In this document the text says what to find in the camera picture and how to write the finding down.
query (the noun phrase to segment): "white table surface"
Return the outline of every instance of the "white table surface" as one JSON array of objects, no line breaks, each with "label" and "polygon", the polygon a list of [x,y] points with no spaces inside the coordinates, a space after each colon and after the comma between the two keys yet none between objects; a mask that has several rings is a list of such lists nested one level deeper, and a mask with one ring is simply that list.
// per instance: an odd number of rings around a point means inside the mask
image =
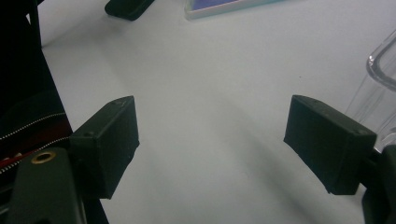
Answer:
[{"label": "white table surface", "polygon": [[363,223],[283,143],[290,98],[347,109],[396,1],[285,0],[196,21],[157,0],[137,21],[105,0],[39,7],[43,51],[73,129],[133,95],[141,146],[110,223]]}]

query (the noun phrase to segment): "clear glass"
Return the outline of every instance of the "clear glass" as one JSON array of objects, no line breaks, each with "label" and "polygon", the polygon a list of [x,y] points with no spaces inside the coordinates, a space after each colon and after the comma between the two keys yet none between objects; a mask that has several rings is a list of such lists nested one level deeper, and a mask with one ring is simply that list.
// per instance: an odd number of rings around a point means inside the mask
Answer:
[{"label": "clear glass", "polygon": [[369,57],[346,114],[376,132],[375,149],[396,144],[396,31]]}]

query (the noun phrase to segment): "dark green object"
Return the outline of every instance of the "dark green object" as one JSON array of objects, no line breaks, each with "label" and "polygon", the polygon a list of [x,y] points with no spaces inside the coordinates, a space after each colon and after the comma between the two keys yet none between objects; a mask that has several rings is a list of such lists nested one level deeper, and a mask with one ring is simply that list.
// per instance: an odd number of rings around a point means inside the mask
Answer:
[{"label": "dark green object", "polygon": [[382,183],[389,202],[389,214],[386,224],[396,223],[396,146],[384,148],[378,163]]},{"label": "dark green object", "polygon": [[49,148],[22,160],[7,224],[83,224],[83,214],[65,149]]},{"label": "dark green object", "polygon": [[105,12],[110,16],[135,21],[152,2],[154,0],[110,0],[105,6]]},{"label": "dark green object", "polygon": [[139,146],[134,97],[112,101],[70,136],[82,194],[110,199]]},{"label": "dark green object", "polygon": [[332,194],[355,194],[359,166],[375,139],[375,133],[321,101],[291,99],[285,142]]}]

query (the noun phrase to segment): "metal zipper teeth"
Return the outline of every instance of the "metal zipper teeth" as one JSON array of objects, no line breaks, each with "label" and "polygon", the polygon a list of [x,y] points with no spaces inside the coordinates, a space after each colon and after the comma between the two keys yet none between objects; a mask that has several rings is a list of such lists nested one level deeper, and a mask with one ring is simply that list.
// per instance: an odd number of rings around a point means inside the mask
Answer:
[{"label": "metal zipper teeth", "polygon": [[45,119],[50,119],[50,118],[53,118],[53,117],[62,116],[62,115],[66,115],[66,113],[63,112],[63,113],[52,114],[52,115],[48,115],[48,116],[46,116],[46,117],[44,117],[44,118],[35,120],[35,121],[33,121],[32,123],[26,124],[25,126],[19,128],[18,130],[14,131],[14,132],[12,132],[12,133],[8,133],[8,134],[6,134],[6,135],[0,137],[0,141],[1,141],[1,140],[4,140],[4,139],[6,139],[6,138],[9,138],[10,136],[12,136],[12,135],[14,135],[14,134],[16,134],[16,133],[19,133],[19,132],[23,131],[24,129],[29,128],[30,126],[32,126],[32,125],[34,125],[34,124],[36,124],[36,123],[38,123],[38,122],[40,122],[40,121],[43,121],[43,120],[45,120]]},{"label": "metal zipper teeth", "polygon": [[[56,139],[56,140],[54,140],[54,141],[52,141],[52,142],[50,142],[50,143],[47,143],[47,144],[44,145],[43,147],[41,147],[41,148],[39,148],[39,149],[36,149],[33,153],[35,153],[35,152],[37,152],[37,151],[40,151],[40,150],[42,150],[42,149],[44,149],[44,148],[46,148],[46,147],[49,147],[49,146],[52,145],[52,144],[55,144],[55,143],[58,143],[58,142],[61,142],[61,141],[67,140],[67,139],[69,139],[69,137],[58,138],[58,139]],[[6,172],[6,171],[12,169],[12,168],[15,167],[16,165],[18,165],[18,164],[21,162],[21,160],[15,161],[15,162],[11,163],[10,165],[1,168],[1,169],[0,169],[0,175],[3,174],[3,173]]]}]

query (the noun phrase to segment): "brass grommet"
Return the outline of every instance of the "brass grommet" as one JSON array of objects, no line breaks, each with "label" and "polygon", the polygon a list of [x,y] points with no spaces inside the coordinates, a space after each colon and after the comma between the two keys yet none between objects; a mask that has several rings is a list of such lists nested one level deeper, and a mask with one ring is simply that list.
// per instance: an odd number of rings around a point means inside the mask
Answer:
[{"label": "brass grommet", "polygon": [[42,164],[55,158],[56,153],[53,151],[41,152],[32,158],[32,164]]}]

